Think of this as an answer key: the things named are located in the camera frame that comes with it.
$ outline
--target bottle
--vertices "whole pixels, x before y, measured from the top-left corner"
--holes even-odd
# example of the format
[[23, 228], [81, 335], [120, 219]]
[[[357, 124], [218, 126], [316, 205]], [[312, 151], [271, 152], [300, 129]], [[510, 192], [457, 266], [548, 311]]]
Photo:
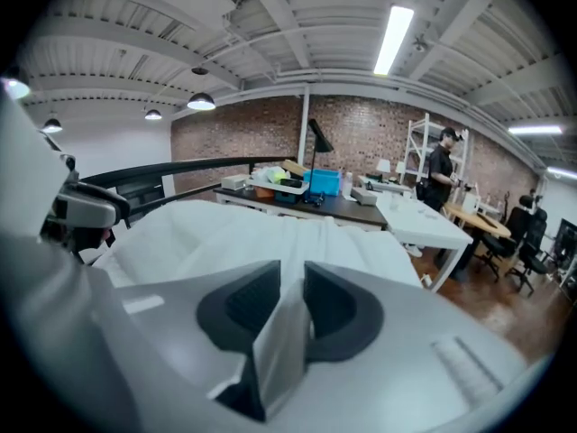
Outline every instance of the bottle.
[[349, 198], [351, 196], [351, 189], [353, 189], [353, 174], [347, 171], [344, 175], [343, 189], [341, 190], [343, 197]]

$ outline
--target white wall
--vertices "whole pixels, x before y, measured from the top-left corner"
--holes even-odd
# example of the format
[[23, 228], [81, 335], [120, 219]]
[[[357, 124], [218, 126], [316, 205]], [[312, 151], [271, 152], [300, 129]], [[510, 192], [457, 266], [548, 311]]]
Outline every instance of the white wall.
[[[80, 178], [172, 161], [170, 120], [165, 111], [162, 113], [167, 118], [148, 121], [140, 105], [109, 101], [94, 107], [88, 102], [75, 103], [62, 111], [57, 109], [63, 130], [51, 137], [62, 151], [76, 157]], [[37, 125], [48, 118], [46, 111], [29, 109]], [[164, 177], [162, 182], [165, 194], [173, 195], [172, 176]]]
[[[546, 234], [551, 237], [557, 235], [562, 218], [577, 225], [577, 187], [548, 178], [541, 208], [547, 212]], [[544, 239], [541, 248], [548, 250], [550, 246], [551, 242]]]

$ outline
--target blue box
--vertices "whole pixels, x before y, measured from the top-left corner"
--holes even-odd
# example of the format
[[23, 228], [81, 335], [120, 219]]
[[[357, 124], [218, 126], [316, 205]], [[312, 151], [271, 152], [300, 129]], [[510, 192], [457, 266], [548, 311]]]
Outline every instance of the blue box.
[[[324, 192], [327, 196], [338, 196], [341, 188], [341, 172], [334, 170], [317, 170], [314, 169], [313, 186], [310, 189], [311, 194], [320, 194]], [[305, 171], [303, 179], [310, 181], [310, 170]]]

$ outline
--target desk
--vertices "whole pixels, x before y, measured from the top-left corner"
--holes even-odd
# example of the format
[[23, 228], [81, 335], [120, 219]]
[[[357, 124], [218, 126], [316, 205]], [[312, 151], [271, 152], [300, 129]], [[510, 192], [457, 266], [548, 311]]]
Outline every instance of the desk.
[[372, 180], [372, 179], [364, 177], [362, 175], [359, 175], [358, 179], [365, 189], [367, 188], [367, 183], [370, 181], [372, 183], [372, 187], [377, 192], [390, 191], [390, 192], [399, 192], [402, 194], [403, 192], [412, 192], [413, 191], [413, 189], [411, 189], [409, 186], [404, 186], [402, 184], [397, 184], [397, 183], [391, 183], [390, 181], [383, 181], [382, 183], [379, 183], [376, 180]]
[[444, 204], [444, 210], [455, 218], [462, 220], [466, 225], [471, 225], [473, 227], [472, 243], [467, 247], [461, 260], [457, 263], [453, 273], [451, 274], [458, 281], [467, 281], [468, 278], [465, 268], [475, 254], [475, 250], [477, 250], [483, 234], [489, 233], [496, 237], [509, 238], [511, 237], [511, 232], [496, 220], [491, 219], [489, 223], [477, 214], [463, 212], [462, 207], [450, 202]]
[[[436, 292], [473, 239], [459, 226], [419, 200], [406, 199], [392, 192], [374, 192], [374, 194], [377, 195], [377, 208], [387, 220], [387, 229], [399, 242], [450, 251], [429, 287], [431, 291]], [[395, 207], [393, 202], [397, 202], [398, 206]]]
[[249, 189], [213, 189], [216, 201], [220, 204], [233, 202], [246, 207], [264, 210], [271, 215], [288, 215], [297, 218], [323, 219], [333, 217], [339, 226], [357, 226], [365, 231], [381, 231], [387, 227], [387, 221], [376, 207], [362, 206], [341, 196], [325, 198], [321, 207], [305, 204], [285, 204], [274, 198], [257, 198], [256, 191]]

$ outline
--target black desk lamp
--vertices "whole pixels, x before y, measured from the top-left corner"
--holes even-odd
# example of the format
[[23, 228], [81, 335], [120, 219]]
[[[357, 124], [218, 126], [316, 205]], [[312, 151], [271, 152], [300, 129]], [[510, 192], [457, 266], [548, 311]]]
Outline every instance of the black desk lamp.
[[325, 138], [315, 119], [310, 119], [308, 121], [308, 126], [315, 134], [315, 147], [313, 148], [313, 162], [310, 168], [310, 181], [308, 182], [308, 190], [305, 193], [304, 202], [305, 204], [312, 202], [315, 204], [315, 207], [320, 207], [321, 204], [325, 201], [325, 194], [321, 193], [318, 198], [313, 199], [311, 193], [313, 188], [313, 175], [315, 174], [315, 157], [317, 152], [330, 152], [334, 149], [334, 147]]

